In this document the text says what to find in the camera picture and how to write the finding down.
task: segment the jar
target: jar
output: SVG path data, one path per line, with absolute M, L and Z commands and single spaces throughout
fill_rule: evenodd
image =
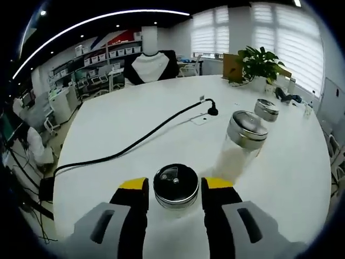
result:
M 272 129 L 272 123 L 277 120 L 279 109 L 270 101 L 258 99 L 254 113 L 261 118 L 261 124 L 269 131 Z
M 199 180 L 193 169 L 180 163 L 160 169 L 153 180 L 156 200 L 166 209 L 184 210 L 197 199 Z
M 244 168 L 256 157 L 256 151 L 264 144 L 267 133 L 256 114 L 234 112 L 212 176 L 235 183 Z

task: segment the window blind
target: window blind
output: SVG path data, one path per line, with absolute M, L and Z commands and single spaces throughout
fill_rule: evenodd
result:
M 226 6 L 193 16 L 191 52 L 196 57 L 215 58 L 229 52 L 229 11 Z
M 274 52 L 296 83 L 319 97 L 324 78 L 324 51 L 316 21 L 296 8 L 253 4 L 253 45 Z

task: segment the floor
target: floor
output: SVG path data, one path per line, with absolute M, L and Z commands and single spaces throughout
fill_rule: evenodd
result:
M 70 129 L 71 127 L 71 124 L 75 118 L 75 116 L 77 115 L 78 113 L 78 110 L 76 110 L 73 115 L 71 116 L 70 120 L 66 123 L 64 123 L 61 128 L 57 129 L 57 132 L 58 132 L 58 135 L 56 137 L 53 137 L 52 139 L 50 139 L 48 141 L 48 146 L 51 146 L 55 152 L 55 154 L 57 156 L 60 155 L 60 152 L 61 152 L 61 145 L 64 143 L 65 139 L 66 139 L 66 136 L 67 136 L 67 133 L 68 133 L 68 130 Z M 53 172 L 54 170 L 56 169 L 56 165 L 53 166 L 51 168 L 51 170 L 49 170 L 46 174 L 45 174 L 45 177 L 51 177 L 53 176 Z M 335 192 L 336 191 L 336 186 L 335 185 L 332 185 L 332 188 L 331 188 L 331 193 Z M 332 199 L 330 200 L 330 204 L 329 204 L 329 210 L 328 210 L 328 215 L 327 215 L 327 220 L 329 220 L 332 216 L 332 213 L 334 212 L 334 209 L 336 208 L 336 205 L 337 205 L 337 202 L 338 202 L 338 197 L 337 195 L 335 194 Z M 47 203 L 47 202 L 43 202 L 42 205 L 50 210 L 50 211 L 53 211 L 53 204 L 50 204 L 50 203 Z M 53 240 L 57 239 L 57 235 L 56 235 L 56 231 L 55 231 L 55 227 L 54 227 L 54 222 L 50 219 L 48 219 L 47 217 L 45 216 L 42 216 L 42 223 L 43 223 L 43 227 L 44 227 L 44 230 L 48 236 L 48 238 L 51 238 Z

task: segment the potted plant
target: potted plant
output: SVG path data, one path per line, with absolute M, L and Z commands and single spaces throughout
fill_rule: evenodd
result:
M 229 77 L 229 83 L 235 82 L 245 85 L 255 77 L 264 77 L 266 82 L 272 85 L 277 79 L 277 73 L 283 70 L 279 65 L 285 66 L 274 53 L 265 51 L 264 47 L 261 47 L 259 51 L 247 46 L 245 50 L 238 51 L 238 56 L 236 62 L 243 67 L 242 79 L 235 81 Z

